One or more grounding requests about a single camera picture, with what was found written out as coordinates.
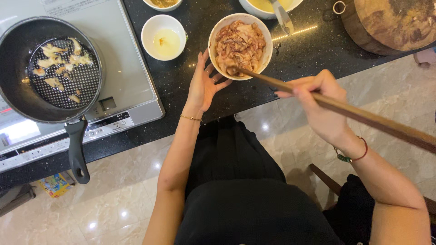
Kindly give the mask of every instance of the gold bracelet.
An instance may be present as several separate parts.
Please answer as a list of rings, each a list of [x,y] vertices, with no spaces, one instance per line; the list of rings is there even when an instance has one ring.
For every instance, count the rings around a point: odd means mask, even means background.
[[[184,117],[184,118],[186,118],[186,119],[189,119],[189,120],[194,120],[194,121],[199,121],[199,122],[202,122],[203,120],[201,120],[201,119],[195,119],[195,118],[193,118],[193,117],[187,117],[187,116],[184,116],[184,115],[180,115],[181,117]]]

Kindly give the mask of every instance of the black countertop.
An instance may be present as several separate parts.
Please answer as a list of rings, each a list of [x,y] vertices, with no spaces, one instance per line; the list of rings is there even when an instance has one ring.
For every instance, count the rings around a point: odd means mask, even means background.
[[[198,52],[206,49],[212,28],[229,14],[245,13],[238,0],[184,0],[176,10],[166,13],[153,10],[141,0],[123,1],[139,42],[144,23],[157,14],[178,19],[189,39],[184,52],[172,61],[158,61],[141,47],[166,116],[84,145],[87,163],[174,134],[194,73],[192,65],[197,63]],[[380,56],[361,49],[348,36],[341,18],[333,13],[335,2],[305,0],[291,11],[296,32],[315,28],[274,41],[274,46],[281,42],[281,47],[278,53],[274,51],[263,74],[292,80],[328,69],[336,78],[341,78],[413,53]],[[273,38],[283,36],[277,20],[265,20],[264,23]],[[255,78],[236,81],[215,95],[203,120],[216,120],[275,99],[273,90],[259,84]],[[68,152],[62,152],[0,174],[0,191],[68,169]]]

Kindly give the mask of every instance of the wooden chopsticks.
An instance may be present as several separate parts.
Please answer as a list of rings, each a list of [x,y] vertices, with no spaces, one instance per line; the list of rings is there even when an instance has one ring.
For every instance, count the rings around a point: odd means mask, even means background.
[[[292,87],[281,80],[271,78],[262,74],[257,74],[247,69],[238,70],[249,76],[259,78],[262,82],[270,86],[274,86],[281,91],[292,92]],[[313,92],[312,95],[321,107],[332,110],[341,115],[364,123],[370,127],[381,130],[398,139],[409,142],[410,144],[425,149],[429,152],[436,153],[436,138],[429,134],[423,133],[393,120],[386,119],[374,113],[359,109],[352,105],[342,103],[322,94]]]

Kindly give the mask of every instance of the small white bowl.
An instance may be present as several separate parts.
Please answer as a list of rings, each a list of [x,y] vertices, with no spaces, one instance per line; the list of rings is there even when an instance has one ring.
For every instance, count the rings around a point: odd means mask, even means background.
[[[263,48],[262,57],[260,58],[260,62],[259,62],[261,65],[258,68],[258,70],[255,71],[256,73],[261,73],[269,64],[269,61],[271,60],[271,56],[273,55],[273,41],[271,38],[271,33],[269,32],[266,25],[260,19],[254,17],[250,14],[243,14],[243,13],[231,14],[231,15],[228,15],[228,16],[222,18],[215,25],[215,27],[212,29],[211,35],[209,36],[209,42],[208,42],[209,43],[209,46],[208,46],[209,56],[211,57],[211,62],[214,65],[215,69],[217,69],[217,71],[219,73],[221,73],[223,76],[225,76],[229,79],[232,79],[232,80],[243,81],[243,80],[251,79],[252,77],[246,76],[246,75],[243,77],[231,76],[231,75],[227,74],[226,71],[222,71],[216,62],[216,57],[218,54],[215,50],[215,46],[216,46],[215,38],[216,38],[218,32],[223,27],[225,27],[226,25],[230,25],[231,23],[233,23],[234,21],[237,21],[237,20],[241,20],[245,24],[257,23],[257,25],[259,26],[259,29],[262,31],[262,34],[265,38],[266,46]]]
[[[154,48],[153,45],[154,36],[161,29],[173,30],[174,32],[177,33],[177,35],[179,35],[180,47],[179,47],[179,51],[174,56],[163,56],[159,54]],[[165,14],[155,15],[150,19],[148,19],[147,22],[142,27],[142,31],[141,31],[141,41],[142,41],[142,46],[145,48],[145,51],[147,51],[147,53],[151,57],[160,61],[169,61],[179,56],[185,49],[186,39],[187,39],[187,33],[185,32],[185,29],[183,28],[182,24],[180,24],[180,22],[176,18]]]
[[[303,0],[293,0],[291,6],[286,9],[286,12],[289,13],[295,7],[297,7]],[[239,0],[239,3],[242,7],[249,12],[250,14],[257,16],[264,20],[272,20],[277,19],[276,14],[274,12],[266,12],[256,8],[253,4],[251,4],[248,0]]]
[[[153,9],[156,9],[157,11],[169,12],[177,9],[180,6],[180,4],[182,4],[183,0],[179,0],[175,5],[166,8],[158,7],[151,0],[142,0],[142,1],[144,1],[148,6],[152,7]]]

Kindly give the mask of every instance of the frying pan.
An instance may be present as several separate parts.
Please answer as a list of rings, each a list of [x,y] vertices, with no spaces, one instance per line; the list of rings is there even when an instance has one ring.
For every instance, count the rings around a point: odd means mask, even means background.
[[[68,48],[58,54],[69,60],[75,38],[82,46],[81,55],[88,54],[92,65],[80,65],[69,73],[70,78],[57,76],[51,66],[44,77],[32,70],[39,68],[38,59],[46,59],[41,46],[48,43]],[[41,123],[64,123],[70,137],[68,157],[74,177],[81,184],[89,182],[90,175],[83,156],[82,141],[88,125],[84,114],[96,102],[103,84],[102,62],[95,46],[76,27],[52,17],[32,17],[11,26],[0,37],[0,95],[22,116]],[[44,79],[58,77],[64,91],[51,87]],[[80,103],[68,98],[79,89]]]

